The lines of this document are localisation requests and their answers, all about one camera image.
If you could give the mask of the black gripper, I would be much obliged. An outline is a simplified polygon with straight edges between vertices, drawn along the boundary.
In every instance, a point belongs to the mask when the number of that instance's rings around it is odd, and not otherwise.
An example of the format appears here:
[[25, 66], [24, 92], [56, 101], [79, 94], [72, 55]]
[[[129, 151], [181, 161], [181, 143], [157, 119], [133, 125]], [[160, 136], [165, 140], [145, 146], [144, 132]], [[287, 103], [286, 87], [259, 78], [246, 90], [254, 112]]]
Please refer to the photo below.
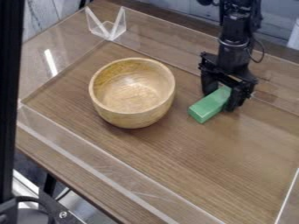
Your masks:
[[250, 72], [248, 64], [252, 60], [252, 43], [243, 45], [219, 44], [216, 54], [200, 53], [200, 83], [202, 92], [210, 95], [219, 89], [219, 84], [231, 88], [224, 110], [232, 112], [251, 97], [258, 84], [256, 76]]

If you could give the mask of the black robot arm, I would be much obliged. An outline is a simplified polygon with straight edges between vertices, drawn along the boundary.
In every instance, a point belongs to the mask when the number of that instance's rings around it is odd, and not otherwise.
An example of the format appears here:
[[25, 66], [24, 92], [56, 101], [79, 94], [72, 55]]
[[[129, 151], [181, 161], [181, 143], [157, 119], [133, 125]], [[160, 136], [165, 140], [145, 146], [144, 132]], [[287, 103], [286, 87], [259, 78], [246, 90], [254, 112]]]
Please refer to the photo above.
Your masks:
[[200, 53], [200, 82], [204, 95], [210, 95], [224, 84], [230, 88], [226, 111], [234, 111], [251, 97], [258, 77], [251, 73], [255, 32], [262, 26], [262, 0], [196, 0], [203, 6], [219, 8], [219, 50], [216, 54]]

